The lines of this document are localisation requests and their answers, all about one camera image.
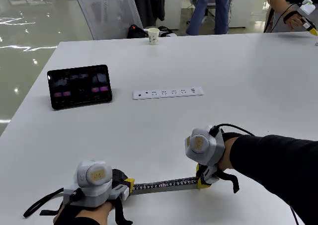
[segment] white office chair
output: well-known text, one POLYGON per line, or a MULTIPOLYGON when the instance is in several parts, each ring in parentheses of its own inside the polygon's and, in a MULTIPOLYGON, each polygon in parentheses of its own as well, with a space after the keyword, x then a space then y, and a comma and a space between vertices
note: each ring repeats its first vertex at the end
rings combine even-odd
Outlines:
POLYGON ((132 24, 143 28, 134 0, 78 0, 94 40, 125 39, 132 24))

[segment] jeans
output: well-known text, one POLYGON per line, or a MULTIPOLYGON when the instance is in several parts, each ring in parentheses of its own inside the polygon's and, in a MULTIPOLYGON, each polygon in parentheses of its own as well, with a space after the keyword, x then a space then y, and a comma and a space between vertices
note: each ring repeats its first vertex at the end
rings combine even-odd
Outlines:
MULTIPOLYGON (((185 31, 188 35, 197 35, 204 17, 205 9, 210 0, 198 0, 195 6, 193 16, 190 20, 189 26, 185 31)), ((215 0, 215 34, 226 34, 229 29, 229 10, 230 0, 215 0)))

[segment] black bag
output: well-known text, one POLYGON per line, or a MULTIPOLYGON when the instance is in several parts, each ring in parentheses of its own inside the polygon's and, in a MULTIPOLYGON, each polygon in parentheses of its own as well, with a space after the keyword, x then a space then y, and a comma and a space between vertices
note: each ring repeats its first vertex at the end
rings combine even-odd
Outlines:
POLYGON ((127 39, 134 39, 134 38, 147 38, 148 33, 145 32, 143 29, 139 28, 136 25, 131 25, 128 30, 127 39))
POLYGON ((168 27, 165 27, 165 26, 159 26, 158 29, 159 29, 160 31, 164 31, 164 33, 162 33, 162 34, 160 35, 160 37, 166 37, 168 34, 173 33, 172 30, 170 30, 168 27))

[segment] tablet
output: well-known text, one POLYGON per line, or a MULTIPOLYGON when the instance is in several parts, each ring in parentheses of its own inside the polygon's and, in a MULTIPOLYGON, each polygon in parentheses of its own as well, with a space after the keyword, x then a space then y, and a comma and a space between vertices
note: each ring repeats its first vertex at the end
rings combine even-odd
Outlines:
POLYGON ((106 65, 52 70, 47 76, 51 104, 56 110, 112 100, 106 65))

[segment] black sleeve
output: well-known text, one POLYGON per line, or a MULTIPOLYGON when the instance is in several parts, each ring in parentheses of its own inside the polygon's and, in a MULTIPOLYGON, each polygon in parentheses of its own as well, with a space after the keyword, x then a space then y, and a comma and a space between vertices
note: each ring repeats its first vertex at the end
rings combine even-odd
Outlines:
POLYGON ((164 20, 164 0, 152 0, 153 15, 159 20, 164 20))
POLYGON ((290 205, 305 224, 318 224, 318 142, 241 136, 230 161, 235 170, 290 205))
POLYGON ((90 218, 74 218, 70 225, 100 225, 94 219, 90 218))

